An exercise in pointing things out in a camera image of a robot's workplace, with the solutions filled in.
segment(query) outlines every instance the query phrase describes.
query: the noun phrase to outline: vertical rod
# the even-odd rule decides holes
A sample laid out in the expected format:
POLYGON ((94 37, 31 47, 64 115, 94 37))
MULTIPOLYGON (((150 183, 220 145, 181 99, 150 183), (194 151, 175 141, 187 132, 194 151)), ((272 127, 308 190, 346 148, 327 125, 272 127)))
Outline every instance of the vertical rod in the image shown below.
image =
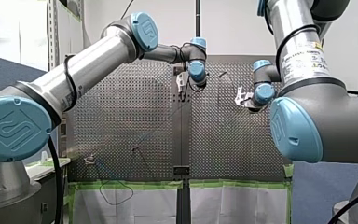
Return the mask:
POLYGON ((201 36, 201 0, 196 0, 196 37, 201 36))

